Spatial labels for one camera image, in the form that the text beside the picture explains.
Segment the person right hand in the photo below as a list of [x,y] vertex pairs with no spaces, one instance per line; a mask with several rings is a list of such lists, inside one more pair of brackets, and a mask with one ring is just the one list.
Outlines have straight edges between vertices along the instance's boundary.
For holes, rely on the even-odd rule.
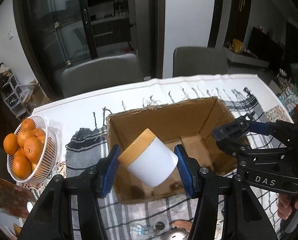
[[[278,216],[283,220],[287,220],[292,213],[291,201],[292,197],[286,194],[279,194],[278,196]],[[298,198],[294,206],[298,210]]]

